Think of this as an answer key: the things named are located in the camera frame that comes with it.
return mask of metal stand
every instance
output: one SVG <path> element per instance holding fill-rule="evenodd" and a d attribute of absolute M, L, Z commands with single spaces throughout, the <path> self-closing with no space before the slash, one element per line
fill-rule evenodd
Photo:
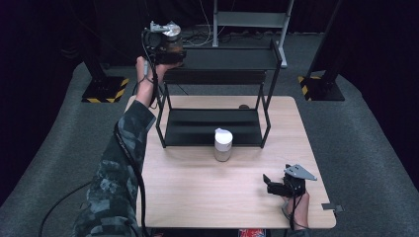
<path fill-rule="evenodd" d="M 308 101 L 345 101 L 339 87 L 336 84 L 336 77 L 338 76 L 341 68 L 343 67 L 345 60 L 349 56 L 350 48 L 342 46 L 339 48 L 337 59 L 334 63 L 325 71 L 321 77 L 312 77 L 311 73 L 314 70 L 315 64 L 317 63 L 318 55 L 324 46 L 327 34 L 334 22 L 337 12 L 339 11 L 342 0 L 337 3 L 330 22 L 327 26 L 325 36 L 318 48 L 314 59 L 308 69 L 305 77 L 298 77 L 299 84 L 302 89 L 304 97 Z"/>
<path fill-rule="evenodd" d="M 84 30 L 77 30 L 80 38 L 80 53 L 87 69 L 92 76 L 92 81 L 82 96 L 82 102 L 87 103 L 114 103 L 118 102 L 124 94 L 128 79 L 125 77 L 108 77 L 105 75 L 91 43 Z"/>
<path fill-rule="evenodd" d="M 213 0 L 213 40 L 212 46 L 218 46 L 218 26 L 231 27 L 261 27 L 281 28 L 281 38 L 277 41 L 278 50 L 283 62 L 281 68 L 287 68 L 287 60 L 284 53 L 284 40 L 286 38 L 293 0 L 290 0 L 285 13 L 244 13 L 244 12 L 218 12 L 218 0 Z"/>

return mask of metal bracket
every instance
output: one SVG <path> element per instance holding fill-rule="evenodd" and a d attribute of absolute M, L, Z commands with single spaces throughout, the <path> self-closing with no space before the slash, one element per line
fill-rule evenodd
<path fill-rule="evenodd" d="M 317 181 L 317 178 L 311 175 L 311 173 L 309 173 L 307 170 L 302 168 L 302 166 L 300 165 L 289 166 L 287 169 L 284 170 L 284 172 L 286 172 L 287 174 L 295 178 Z"/>
<path fill-rule="evenodd" d="M 160 26 L 160 25 L 155 24 L 154 22 L 150 23 L 150 30 L 153 33 L 164 33 L 164 32 L 169 32 L 170 31 L 169 27 Z"/>
<path fill-rule="evenodd" d="M 333 213 L 335 213 L 335 215 L 339 212 L 344 212 L 345 208 L 342 205 L 337 205 L 334 203 L 322 203 L 321 206 L 323 206 L 323 209 L 332 209 Z"/>

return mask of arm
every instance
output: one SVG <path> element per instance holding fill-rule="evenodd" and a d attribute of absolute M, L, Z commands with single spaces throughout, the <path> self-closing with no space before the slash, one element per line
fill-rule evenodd
<path fill-rule="evenodd" d="M 155 116 L 148 110 L 153 92 L 152 73 L 144 78 L 144 59 L 136 63 L 138 90 L 135 101 L 118 121 L 116 130 L 139 172 L 144 162 L 146 138 Z M 158 65 L 159 82 L 164 73 L 177 65 Z M 99 168 L 87 192 L 88 207 L 76 218 L 72 236 L 140 236 L 136 222 L 138 181 L 115 136 L 102 155 Z"/>
<path fill-rule="evenodd" d="M 285 211 L 288 215 L 293 212 L 294 199 L 287 199 L 283 197 L 283 200 L 288 204 L 285 207 Z M 294 230 L 288 232 L 290 237 L 309 237 L 310 232 L 308 229 L 308 206 L 310 202 L 310 195 L 305 192 L 304 195 L 295 199 L 296 208 L 293 213 L 293 226 Z"/>

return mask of cable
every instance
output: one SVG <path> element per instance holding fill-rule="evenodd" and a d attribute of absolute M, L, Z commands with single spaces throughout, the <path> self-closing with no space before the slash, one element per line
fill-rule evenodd
<path fill-rule="evenodd" d="M 185 93 L 185 95 L 189 96 L 188 92 L 186 92 L 179 84 L 176 84 L 176 85 L 179 87 L 179 89 L 181 89 Z"/>
<path fill-rule="evenodd" d="M 295 213 L 295 210 L 296 210 L 296 208 L 298 207 L 299 202 L 302 200 L 302 195 L 301 195 L 301 196 L 299 196 L 299 201 L 295 204 L 295 201 L 296 201 L 297 195 L 296 195 L 296 194 L 295 194 L 295 192 L 294 192 L 293 184 L 292 184 L 289 180 L 287 180 L 287 179 L 284 179 L 284 182 L 288 182 L 288 183 L 289 183 L 289 185 L 290 185 L 290 187 L 291 187 L 291 190 L 293 191 L 293 196 L 292 196 L 292 197 L 290 197 L 290 198 L 289 198 L 289 199 L 288 199 L 288 200 L 284 203 L 283 208 L 282 208 L 282 211 L 283 211 L 284 216 L 287 218 L 287 220 L 289 220 L 289 221 L 290 221 L 290 228 L 293 230 L 293 225 L 294 225 L 294 224 L 296 224 L 296 225 L 298 225 L 298 226 L 300 226 L 300 227 L 302 227 L 302 228 L 304 228 L 304 229 L 309 229 L 309 228 L 308 228 L 308 226 L 303 226 L 303 225 L 300 225 L 300 224 L 296 223 L 296 222 L 295 222 L 295 220 L 293 219 L 293 215 L 294 215 L 294 213 Z M 291 213 L 288 213 L 288 211 L 286 210 L 286 207 L 288 206 L 288 204 L 289 204 L 289 200 L 290 200 L 291 198 L 293 199 L 293 210 L 292 210 L 292 212 L 291 212 Z"/>
<path fill-rule="evenodd" d="M 230 12 L 232 12 L 232 11 L 233 11 L 234 6 L 235 6 L 235 0 L 233 1 L 233 4 L 231 5 Z M 219 31 L 219 33 L 216 35 L 217 37 L 219 36 L 219 34 L 221 34 L 221 32 L 224 30 L 224 28 L 225 28 L 225 27 L 222 27 L 221 31 Z"/>
<path fill-rule="evenodd" d="M 139 20 L 141 21 L 141 7 L 139 6 L 139 4 L 138 4 L 138 2 L 139 2 L 139 0 L 135 0 L 135 4 L 136 4 L 136 10 L 137 10 L 137 12 L 138 12 L 138 17 L 140 18 Z M 150 18 L 150 10 L 148 9 L 148 4 L 147 4 L 147 0 L 143 0 L 142 1 L 143 3 L 144 3 L 144 7 L 145 7 L 145 13 L 147 14 L 147 17 L 148 17 L 148 19 L 147 20 L 149 20 L 149 18 Z"/>
<path fill-rule="evenodd" d="M 162 92 L 162 89 L 158 85 L 158 76 L 157 76 L 157 72 L 156 72 L 156 68 L 155 68 L 155 57 L 153 57 L 154 60 L 151 60 L 151 57 L 148 54 L 147 49 L 145 48 L 145 44 L 144 44 L 145 33 L 144 32 L 146 32 L 146 31 L 148 31 L 148 29 L 144 29 L 144 31 L 141 32 L 141 44 L 142 44 L 142 48 L 144 49 L 145 56 L 147 57 L 146 59 L 148 61 L 148 66 L 149 66 L 149 68 L 151 68 L 152 75 L 153 75 L 152 80 L 153 80 L 154 87 L 153 87 L 153 95 L 151 96 L 151 103 L 150 103 L 149 107 L 154 110 L 154 109 L 157 108 L 157 105 L 155 107 L 151 107 L 151 105 L 153 104 L 155 98 L 159 96 L 158 92 L 159 91 Z"/>
<path fill-rule="evenodd" d="M 42 237 L 42 231 L 43 231 L 43 226 L 46 223 L 46 220 L 48 219 L 49 215 L 52 213 L 52 211 L 62 202 L 64 201 L 66 198 L 70 197 L 72 194 L 76 193 L 77 191 L 87 187 L 88 185 L 90 185 L 92 182 L 88 182 L 80 187 L 78 187 L 77 189 L 73 190 L 72 192 L 68 193 L 67 195 L 65 195 L 64 197 L 62 197 L 59 201 L 57 201 L 52 208 L 49 209 L 49 211 L 46 213 L 46 215 L 43 217 L 43 220 L 41 222 L 41 226 L 40 226 L 40 230 L 38 232 L 38 236 Z"/>
<path fill-rule="evenodd" d="M 146 237 L 150 237 L 145 227 L 145 187 L 142 175 L 141 173 L 139 173 L 138 166 L 136 165 L 129 151 L 126 149 L 126 145 L 124 144 L 123 138 L 119 133 L 118 123 L 115 124 L 114 135 L 118 144 L 120 145 L 120 148 L 124 151 L 129 164 L 132 166 L 133 172 L 135 173 L 136 179 L 138 181 L 139 191 L 141 195 L 141 230 L 143 235 L 145 235 Z"/>
<path fill-rule="evenodd" d="M 209 19 L 207 18 L 206 11 L 204 10 L 204 6 L 203 6 L 203 1 L 202 0 L 200 0 L 200 4 L 201 4 L 201 10 L 203 11 L 204 17 L 206 18 L 207 26 L 209 27 L 209 36 L 207 37 L 207 39 L 203 43 L 199 43 L 199 44 L 194 44 L 191 41 L 188 41 L 192 46 L 202 46 L 202 45 L 206 44 L 207 42 L 211 42 L 212 41 L 212 39 L 210 40 L 210 22 L 209 22 Z"/>

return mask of hand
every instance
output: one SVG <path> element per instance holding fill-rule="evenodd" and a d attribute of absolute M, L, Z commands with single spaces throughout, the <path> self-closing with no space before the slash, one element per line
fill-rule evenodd
<path fill-rule="evenodd" d="M 284 201 L 288 201 L 287 213 L 293 212 L 293 197 L 282 197 Z M 304 195 L 295 198 L 295 204 L 297 204 L 293 213 L 294 229 L 304 229 L 308 227 L 308 205 L 310 203 L 310 195 L 305 192 Z"/>
<path fill-rule="evenodd" d="M 145 59 L 140 56 L 136 59 L 136 77 L 137 82 L 141 81 L 144 78 L 144 63 Z M 163 81 L 164 74 L 167 70 L 178 67 L 182 65 L 181 62 L 174 63 L 174 64 L 159 64 L 156 66 L 156 73 L 157 73 L 157 79 L 158 83 L 161 83 Z M 151 96 L 153 95 L 153 72 L 151 68 L 147 71 L 147 75 L 145 76 L 146 79 L 138 83 L 138 90 L 136 92 L 135 99 L 143 103 L 145 106 L 149 106 L 151 102 Z"/>

